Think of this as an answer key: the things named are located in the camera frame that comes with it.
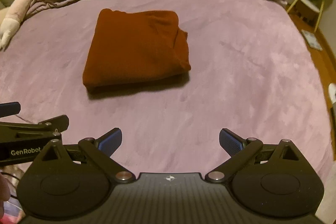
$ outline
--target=folded towel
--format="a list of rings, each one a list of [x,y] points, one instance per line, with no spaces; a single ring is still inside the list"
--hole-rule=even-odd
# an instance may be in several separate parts
[[[191,70],[187,35],[172,11],[128,14],[104,9],[98,16],[83,84],[90,90],[186,73]]]

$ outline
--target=cable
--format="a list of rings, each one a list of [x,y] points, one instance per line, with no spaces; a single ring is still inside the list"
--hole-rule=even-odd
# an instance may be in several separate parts
[[[20,179],[18,177],[16,177],[15,175],[11,174],[11,173],[7,173],[7,172],[1,172],[1,175],[6,175],[6,176],[10,176],[12,178],[17,179],[18,181],[20,181]],[[11,198],[17,199],[17,196],[14,195],[10,195]]]
[[[15,116],[18,117],[19,119],[21,119],[22,121],[26,122],[26,123],[34,124],[34,123],[31,122],[31,121],[28,121],[28,120],[26,120],[26,119],[23,119],[23,118],[20,117],[18,114],[16,114]]]
[[[10,176],[10,177],[15,178],[15,179],[17,179],[18,181],[20,181],[20,179],[19,179],[18,177],[14,176],[13,174],[7,173],[7,172],[1,172],[1,175]]]

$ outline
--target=purple bedsheet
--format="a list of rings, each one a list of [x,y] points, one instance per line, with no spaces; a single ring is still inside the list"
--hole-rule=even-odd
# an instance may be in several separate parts
[[[189,81],[90,98],[82,73],[103,8],[175,11],[188,32]],[[264,143],[292,139],[323,180],[332,164],[318,72],[285,10],[269,0],[81,0],[26,20],[0,52],[0,68],[1,101],[19,101],[22,118],[69,116],[64,143],[121,128],[112,158],[136,174],[205,174],[229,158],[218,142],[224,127]]]

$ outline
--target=pink plush toy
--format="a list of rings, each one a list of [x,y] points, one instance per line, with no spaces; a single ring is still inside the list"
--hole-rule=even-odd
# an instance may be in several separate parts
[[[33,0],[14,0],[0,26],[0,49],[5,48],[19,30]]]

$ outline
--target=finger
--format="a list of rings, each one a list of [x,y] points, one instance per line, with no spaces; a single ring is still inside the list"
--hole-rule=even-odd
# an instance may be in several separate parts
[[[4,213],[3,201],[0,201],[0,219],[3,218]]]
[[[0,201],[7,201],[11,198],[11,190],[9,189],[7,179],[0,174]]]

